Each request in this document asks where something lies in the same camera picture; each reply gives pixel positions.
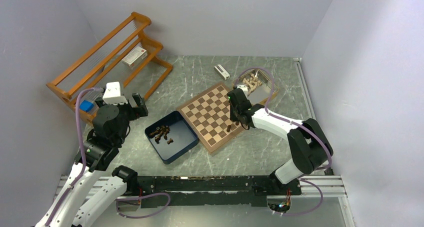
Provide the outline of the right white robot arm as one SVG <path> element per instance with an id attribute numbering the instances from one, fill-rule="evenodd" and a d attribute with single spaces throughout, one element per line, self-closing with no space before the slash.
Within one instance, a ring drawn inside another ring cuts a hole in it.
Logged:
<path id="1" fill-rule="evenodd" d="M 330 167 L 334 151 L 315 119 L 292 119 L 262 104 L 253 105 L 240 88 L 229 91 L 227 98 L 231 121 L 247 130 L 265 130 L 288 141 L 291 159 L 271 174 L 269 186 L 275 194 L 282 194 L 294 179 Z"/>

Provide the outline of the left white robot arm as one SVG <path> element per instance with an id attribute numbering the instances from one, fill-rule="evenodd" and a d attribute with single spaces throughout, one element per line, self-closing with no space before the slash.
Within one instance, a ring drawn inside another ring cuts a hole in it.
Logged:
<path id="1" fill-rule="evenodd" d="M 139 187 L 137 172 L 121 166 L 88 198 L 90 190 L 107 170 L 130 133 L 130 122 L 148 116 L 145 99 L 138 93 L 132 106 L 120 92 L 96 99 L 99 106 L 93 128 L 80 142 L 74 165 L 53 204 L 36 223 L 37 227 L 90 227 L 119 196 L 134 194 Z"/>

